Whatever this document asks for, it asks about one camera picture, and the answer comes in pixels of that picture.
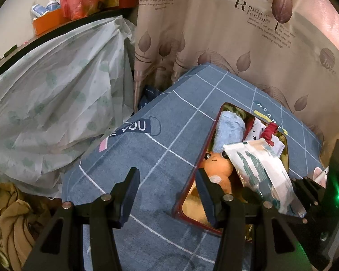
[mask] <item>crumpled blanket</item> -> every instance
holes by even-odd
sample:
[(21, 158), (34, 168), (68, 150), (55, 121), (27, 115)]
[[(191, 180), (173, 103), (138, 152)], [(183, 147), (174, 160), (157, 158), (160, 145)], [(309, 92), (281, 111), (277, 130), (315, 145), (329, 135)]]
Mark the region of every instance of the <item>crumpled blanket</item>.
[(244, 121), (230, 111), (222, 111), (218, 120), (212, 151), (220, 153), (223, 145), (242, 142), (245, 133)]
[(51, 218), (42, 198), (20, 192), (13, 184), (0, 184), (0, 262), (20, 271), (35, 238)]

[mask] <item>plush toy face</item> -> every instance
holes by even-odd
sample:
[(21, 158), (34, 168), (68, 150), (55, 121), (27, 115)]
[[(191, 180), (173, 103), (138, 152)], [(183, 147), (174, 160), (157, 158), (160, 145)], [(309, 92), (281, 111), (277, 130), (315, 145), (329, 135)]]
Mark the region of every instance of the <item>plush toy face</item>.
[(206, 153), (202, 166), (209, 177), (213, 175), (229, 177), (233, 170), (233, 165), (225, 151), (222, 153)]
[(206, 153), (201, 166), (206, 171), (211, 182), (219, 184), (225, 193), (232, 193), (231, 182), (228, 177), (232, 173), (233, 165), (225, 151), (222, 153)]

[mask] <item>snack bag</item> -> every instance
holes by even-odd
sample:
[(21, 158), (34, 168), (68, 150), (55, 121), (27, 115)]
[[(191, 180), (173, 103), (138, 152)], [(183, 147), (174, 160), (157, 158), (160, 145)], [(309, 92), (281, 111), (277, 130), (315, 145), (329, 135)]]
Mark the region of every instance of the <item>snack bag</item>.
[(284, 165), (267, 142), (261, 138), (223, 147), (243, 186), (286, 214), (294, 190)]

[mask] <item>curtain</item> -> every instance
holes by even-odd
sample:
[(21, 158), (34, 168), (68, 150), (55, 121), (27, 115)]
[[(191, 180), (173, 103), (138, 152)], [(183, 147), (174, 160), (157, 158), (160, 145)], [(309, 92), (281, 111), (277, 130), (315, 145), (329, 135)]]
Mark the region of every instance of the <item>curtain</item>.
[(339, 15), (328, 0), (139, 0), (135, 56), (135, 107), (146, 82), (165, 90), (211, 62), (276, 99), (325, 146), (339, 134)]

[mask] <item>bottle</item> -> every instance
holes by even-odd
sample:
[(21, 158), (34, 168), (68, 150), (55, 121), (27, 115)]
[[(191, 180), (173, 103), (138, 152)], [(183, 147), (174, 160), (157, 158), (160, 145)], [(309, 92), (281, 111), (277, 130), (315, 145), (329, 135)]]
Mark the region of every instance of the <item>bottle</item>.
[(36, 17), (41, 17), (49, 12), (50, 11), (48, 9), (40, 4), (36, 4), (31, 8), (31, 13), (33, 13)]
[(60, 4), (55, 0), (49, 0), (49, 3), (47, 4), (47, 9), (49, 11), (54, 11), (56, 9), (60, 8)]

